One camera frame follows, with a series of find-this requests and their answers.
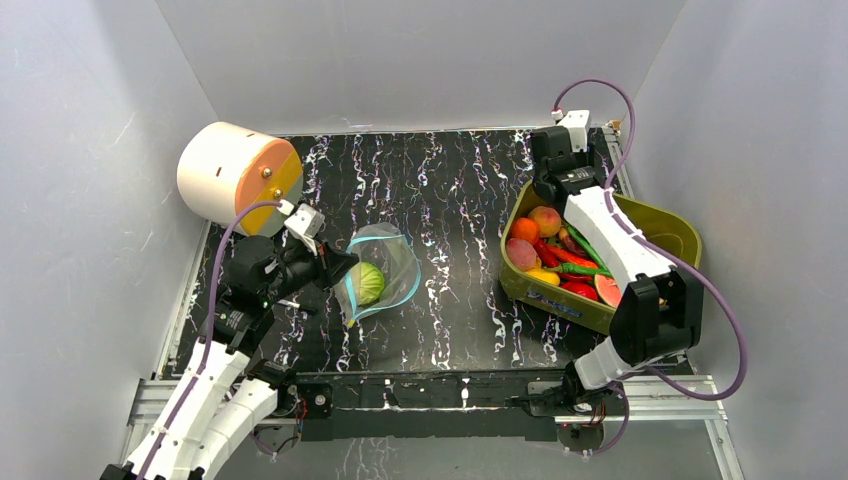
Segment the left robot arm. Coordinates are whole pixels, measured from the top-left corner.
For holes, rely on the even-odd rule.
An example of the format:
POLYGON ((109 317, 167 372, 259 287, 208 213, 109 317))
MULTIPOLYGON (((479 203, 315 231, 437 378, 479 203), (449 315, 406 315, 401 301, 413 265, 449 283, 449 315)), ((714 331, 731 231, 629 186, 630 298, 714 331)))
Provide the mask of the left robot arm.
POLYGON ((275 304, 311 284, 334 286, 358 262, 322 239, 237 241, 212 277, 207 330, 171 397, 136 449, 102 478, 215 478, 261 420, 297 407, 292 373, 268 360, 248 365, 275 321, 275 304))

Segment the clear zip top bag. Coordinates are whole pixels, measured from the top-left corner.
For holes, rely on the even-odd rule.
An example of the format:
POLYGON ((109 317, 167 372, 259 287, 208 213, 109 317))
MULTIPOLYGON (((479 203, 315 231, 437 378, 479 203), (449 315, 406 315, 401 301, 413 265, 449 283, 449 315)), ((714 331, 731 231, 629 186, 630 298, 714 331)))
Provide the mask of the clear zip top bag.
POLYGON ((387 222, 357 230, 346 251, 358 263, 334 285, 344 324, 362 319, 410 300, 422 278, 421 263, 407 236, 387 222))

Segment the green toy cabbage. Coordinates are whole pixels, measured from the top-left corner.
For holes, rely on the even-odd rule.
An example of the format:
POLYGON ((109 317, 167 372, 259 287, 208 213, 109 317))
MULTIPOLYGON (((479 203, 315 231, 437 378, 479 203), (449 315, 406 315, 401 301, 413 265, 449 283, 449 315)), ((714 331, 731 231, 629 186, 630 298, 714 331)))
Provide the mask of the green toy cabbage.
POLYGON ((360 262, 349 271, 354 300, 358 306, 369 306, 380 300, 386 280, 380 268, 360 262))

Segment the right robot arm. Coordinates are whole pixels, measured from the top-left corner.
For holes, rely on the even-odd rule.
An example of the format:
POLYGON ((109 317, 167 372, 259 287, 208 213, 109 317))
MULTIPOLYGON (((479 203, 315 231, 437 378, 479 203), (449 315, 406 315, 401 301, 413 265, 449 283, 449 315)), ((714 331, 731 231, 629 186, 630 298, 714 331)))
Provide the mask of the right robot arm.
POLYGON ((587 414, 611 382, 698 344, 704 288, 685 266, 657 253, 620 209, 613 189, 600 185, 592 147, 578 145, 562 126, 532 131, 530 143, 534 192, 561 208, 622 293, 607 338, 567 369, 564 403, 587 414))

